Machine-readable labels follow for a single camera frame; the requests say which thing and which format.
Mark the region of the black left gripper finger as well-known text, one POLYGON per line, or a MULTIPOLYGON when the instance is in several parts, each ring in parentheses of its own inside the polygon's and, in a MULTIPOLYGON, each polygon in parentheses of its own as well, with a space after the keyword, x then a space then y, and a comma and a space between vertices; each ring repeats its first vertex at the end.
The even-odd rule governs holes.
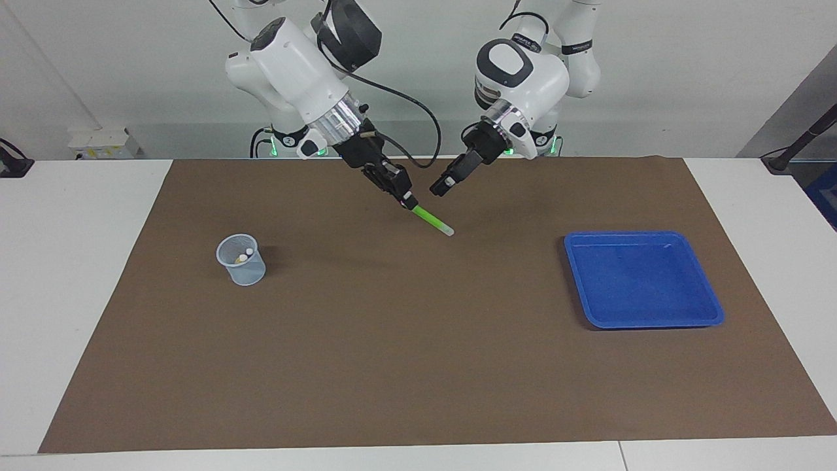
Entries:
POLYGON ((476 158, 455 158, 437 179, 437 196, 442 197, 452 187, 467 179, 476 169, 476 158))
POLYGON ((431 194, 447 194, 457 184, 460 184, 468 177, 466 172, 467 154, 460 153, 457 158, 451 161, 445 171, 430 186, 431 194))

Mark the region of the blue plastic tray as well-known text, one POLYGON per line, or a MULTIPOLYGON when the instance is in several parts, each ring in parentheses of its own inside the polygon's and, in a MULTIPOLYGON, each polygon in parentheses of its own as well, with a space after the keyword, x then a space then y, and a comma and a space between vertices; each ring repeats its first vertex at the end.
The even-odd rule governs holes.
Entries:
POLYGON ((597 328, 703 328, 725 321, 682 233, 572 232, 563 245, 584 316, 597 328))

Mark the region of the black stand pole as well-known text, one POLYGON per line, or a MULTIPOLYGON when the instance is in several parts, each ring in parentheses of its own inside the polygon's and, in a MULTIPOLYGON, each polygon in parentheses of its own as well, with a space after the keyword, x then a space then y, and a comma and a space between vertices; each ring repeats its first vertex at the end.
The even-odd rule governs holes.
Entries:
POLYGON ((824 132, 831 129, 837 123, 837 103, 831 105, 825 113, 813 123, 799 138, 791 145, 767 152, 759 157, 769 173, 774 175, 791 175, 789 165, 804 147, 824 132))

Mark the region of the translucent plastic cup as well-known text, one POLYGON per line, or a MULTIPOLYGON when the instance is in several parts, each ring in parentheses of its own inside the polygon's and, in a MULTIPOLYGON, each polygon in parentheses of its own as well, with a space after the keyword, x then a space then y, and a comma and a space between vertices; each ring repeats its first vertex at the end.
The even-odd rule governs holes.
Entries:
POLYGON ((266 274, 266 265, 259 251, 259 244, 256 239, 248 234, 233 234, 223 239, 215 251, 217 262, 223 266, 230 279, 239 286, 247 287, 260 281, 266 274), (248 256, 248 260, 242 264, 235 261, 240 254, 246 254, 246 249, 251 248, 254 253, 248 256))

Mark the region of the black clamp mount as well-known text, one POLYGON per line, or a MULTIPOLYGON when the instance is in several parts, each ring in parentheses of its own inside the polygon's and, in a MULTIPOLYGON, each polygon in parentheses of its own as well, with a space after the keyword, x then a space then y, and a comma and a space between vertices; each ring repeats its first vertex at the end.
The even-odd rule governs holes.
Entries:
POLYGON ((34 164, 17 146, 0 137, 0 178, 24 178, 34 164))

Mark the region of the white wall socket box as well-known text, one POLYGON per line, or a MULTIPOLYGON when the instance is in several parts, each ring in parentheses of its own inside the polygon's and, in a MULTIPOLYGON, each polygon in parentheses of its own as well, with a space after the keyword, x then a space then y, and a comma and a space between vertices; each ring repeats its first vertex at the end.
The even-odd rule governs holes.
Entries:
POLYGON ((68 144, 78 159, 135 159, 143 150, 126 128, 102 128, 72 134, 68 144))

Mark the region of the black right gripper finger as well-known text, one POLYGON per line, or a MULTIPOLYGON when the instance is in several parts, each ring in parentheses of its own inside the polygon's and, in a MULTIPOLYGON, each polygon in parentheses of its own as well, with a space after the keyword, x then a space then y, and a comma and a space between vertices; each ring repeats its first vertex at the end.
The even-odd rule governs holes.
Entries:
POLYGON ((385 192, 397 200, 398 203, 401 203, 401 197, 395 190, 394 183, 392 182, 392 179, 390 179, 390 175, 387 170, 379 169, 379 167, 376 167, 374 164, 365 164, 364 176, 377 186, 380 191, 385 192))
POLYGON ((386 164, 386 192, 403 208, 414 209, 419 205, 412 193, 412 182, 406 168, 400 164, 386 164))

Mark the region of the green highlighter pen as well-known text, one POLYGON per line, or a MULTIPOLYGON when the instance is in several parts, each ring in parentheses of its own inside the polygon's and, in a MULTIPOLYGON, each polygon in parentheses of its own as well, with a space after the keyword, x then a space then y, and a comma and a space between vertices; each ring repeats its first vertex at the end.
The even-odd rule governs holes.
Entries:
POLYGON ((436 230, 439 230, 440 232, 445 234, 446 236, 451 237, 454 235, 455 231, 452 227, 444 223, 442 220, 440 220, 440 218, 437 218, 435 215, 431 214, 431 212, 428 212, 427 209, 422 208, 420 205, 416 205, 415 207, 413 207, 411 209, 411 212, 415 214, 417 217, 421 218, 424 222, 430 224, 430 226, 436 228, 436 230))

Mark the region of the brown paper table mat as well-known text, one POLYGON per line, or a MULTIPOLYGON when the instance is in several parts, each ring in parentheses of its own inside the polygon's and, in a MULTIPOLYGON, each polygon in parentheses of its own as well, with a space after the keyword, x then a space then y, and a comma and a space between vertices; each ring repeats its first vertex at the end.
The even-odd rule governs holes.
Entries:
POLYGON ((681 159, 502 159, 422 202, 453 236, 340 161, 171 164, 40 452, 837 434, 681 159), (682 233, 725 321, 595 328, 562 245, 596 230, 682 233))

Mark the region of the blue crate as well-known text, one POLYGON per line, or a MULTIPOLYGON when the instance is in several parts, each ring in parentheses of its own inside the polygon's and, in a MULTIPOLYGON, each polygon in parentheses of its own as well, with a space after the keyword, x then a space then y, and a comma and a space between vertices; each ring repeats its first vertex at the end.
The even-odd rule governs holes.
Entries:
POLYGON ((837 232, 837 163, 806 185, 804 193, 837 232))

